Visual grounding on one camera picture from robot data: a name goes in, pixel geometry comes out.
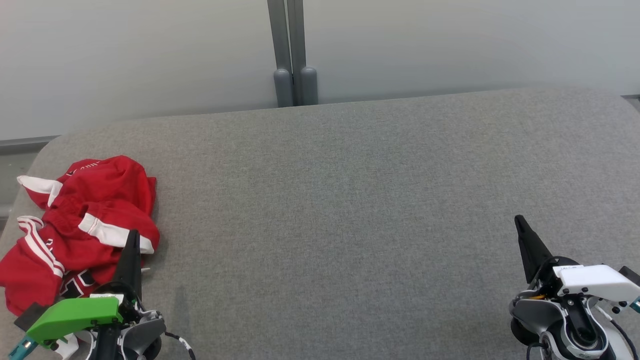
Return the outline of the red basketball jersey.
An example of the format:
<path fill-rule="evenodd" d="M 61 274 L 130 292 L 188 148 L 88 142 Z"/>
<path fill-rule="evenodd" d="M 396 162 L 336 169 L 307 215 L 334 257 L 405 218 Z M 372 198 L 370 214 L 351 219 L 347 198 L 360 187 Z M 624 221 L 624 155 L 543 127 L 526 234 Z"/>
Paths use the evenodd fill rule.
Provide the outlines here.
<path fill-rule="evenodd" d="M 90 214 L 66 231 L 34 216 L 17 221 L 23 237 L 0 259 L 0 287 L 16 316 L 34 303 L 87 297 L 110 282 L 130 234 Z"/>

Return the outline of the grey double partition post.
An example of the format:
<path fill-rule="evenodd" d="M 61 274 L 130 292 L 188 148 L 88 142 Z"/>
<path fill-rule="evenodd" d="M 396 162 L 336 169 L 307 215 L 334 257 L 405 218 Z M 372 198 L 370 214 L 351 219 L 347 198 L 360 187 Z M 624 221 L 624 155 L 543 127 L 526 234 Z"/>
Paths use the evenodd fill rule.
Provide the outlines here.
<path fill-rule="evenodd" d="M 307 64 L 303 0 L 266 0 L 276 70 L 278 107 L 319 103 L 318 73 Z"/>

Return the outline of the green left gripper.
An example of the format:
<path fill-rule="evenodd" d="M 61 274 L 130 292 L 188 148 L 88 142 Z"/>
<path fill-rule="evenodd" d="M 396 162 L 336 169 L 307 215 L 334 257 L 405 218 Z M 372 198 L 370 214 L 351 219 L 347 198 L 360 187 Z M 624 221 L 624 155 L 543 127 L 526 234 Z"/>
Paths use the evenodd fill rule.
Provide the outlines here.
<path fill-rule="evenodd" d="M 140 240 L 138 230 L 130 230 L 112 281 L 88 297 L 67 298 L 51 305 L 26 330 L 26 335 L 41 346 L 49 346 L 79 331 L 112 325 L 122 330 L 137 322 L 142 303 Z"/>

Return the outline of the grey fabric sofa seat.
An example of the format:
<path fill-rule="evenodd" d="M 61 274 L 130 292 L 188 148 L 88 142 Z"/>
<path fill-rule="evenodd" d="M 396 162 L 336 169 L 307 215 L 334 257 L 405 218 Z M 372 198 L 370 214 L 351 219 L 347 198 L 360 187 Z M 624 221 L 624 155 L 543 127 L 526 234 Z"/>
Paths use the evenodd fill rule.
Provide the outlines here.
<path fill-rule="evenodd" d="M 27 174 L 117 155 L 157 178 L 142 301 L 198 360 L 525 360 L 518 214 L 640 272 L 640 112 L 602 90 L 115 121 Z"/>

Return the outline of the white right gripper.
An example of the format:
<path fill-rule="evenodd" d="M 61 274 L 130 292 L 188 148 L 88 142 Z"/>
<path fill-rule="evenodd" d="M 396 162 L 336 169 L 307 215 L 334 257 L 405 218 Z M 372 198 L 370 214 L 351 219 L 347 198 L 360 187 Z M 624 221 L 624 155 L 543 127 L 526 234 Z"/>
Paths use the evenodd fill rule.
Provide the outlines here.
<path fill-rule="evenodd" d="M 565 256 L 553 256 L 523 215 L 515 216 L 518 246 L 525 280 L 547 299 L 595 297 L 611 303 L 633 303 L 640 285 L 606 264 L 582 265 Z"/>

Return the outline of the red shorts with white trim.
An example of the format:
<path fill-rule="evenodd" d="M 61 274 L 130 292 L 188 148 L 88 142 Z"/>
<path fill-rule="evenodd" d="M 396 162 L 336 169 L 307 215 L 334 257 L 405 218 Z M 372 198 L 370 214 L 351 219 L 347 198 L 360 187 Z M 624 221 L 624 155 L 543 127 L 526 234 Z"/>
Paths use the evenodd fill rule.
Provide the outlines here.
<path fill-rule="evenodd" d="M 83 159 L 57 179 L 21 175 L 17 182 L 44 210 L 44 222 L 68 242 L 123 248 L 129 232 L 137 230 L 144 255 L 158 248 L 152 219 L 157 180 L 130 157 Z"/>

